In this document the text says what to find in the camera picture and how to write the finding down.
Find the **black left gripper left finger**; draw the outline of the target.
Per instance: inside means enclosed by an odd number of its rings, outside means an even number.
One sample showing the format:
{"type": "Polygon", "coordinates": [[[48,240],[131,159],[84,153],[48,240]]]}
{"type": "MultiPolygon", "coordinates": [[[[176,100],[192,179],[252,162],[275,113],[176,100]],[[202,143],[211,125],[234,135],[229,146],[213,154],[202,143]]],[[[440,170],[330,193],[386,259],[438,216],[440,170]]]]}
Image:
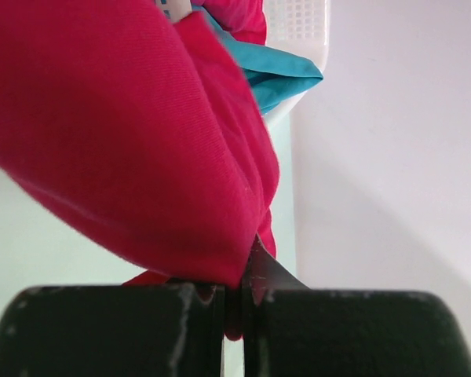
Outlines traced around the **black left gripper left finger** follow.
{"type": "Polygon", "coordinates": [[[223,289],[31,287],[0,319],[0,376],[218,376],[223,289]]]}

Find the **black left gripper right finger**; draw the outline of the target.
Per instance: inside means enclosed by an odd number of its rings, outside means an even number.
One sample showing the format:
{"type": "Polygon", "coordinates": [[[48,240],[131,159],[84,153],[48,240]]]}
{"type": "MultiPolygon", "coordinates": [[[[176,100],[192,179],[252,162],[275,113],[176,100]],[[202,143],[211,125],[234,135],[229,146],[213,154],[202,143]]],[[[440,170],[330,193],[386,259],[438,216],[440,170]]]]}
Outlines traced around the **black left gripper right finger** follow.
{"type": "Polygon", "coordinates": [[[247,376],[471,376],[458,321],[428,292],[313,289],[255,240],[241,293],[247,376]]]}

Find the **white plastic laundry basket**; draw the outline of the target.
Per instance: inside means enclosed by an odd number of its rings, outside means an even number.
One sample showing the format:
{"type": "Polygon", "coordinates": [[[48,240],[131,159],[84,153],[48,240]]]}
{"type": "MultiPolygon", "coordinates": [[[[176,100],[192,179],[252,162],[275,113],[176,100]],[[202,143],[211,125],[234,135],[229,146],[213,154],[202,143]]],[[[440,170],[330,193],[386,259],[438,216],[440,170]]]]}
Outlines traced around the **white plastic laundry basket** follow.
{"type": "Polygon", "coordinates": [[[331,0],[265,0],[266,45],[327,65],[331,0]]]}

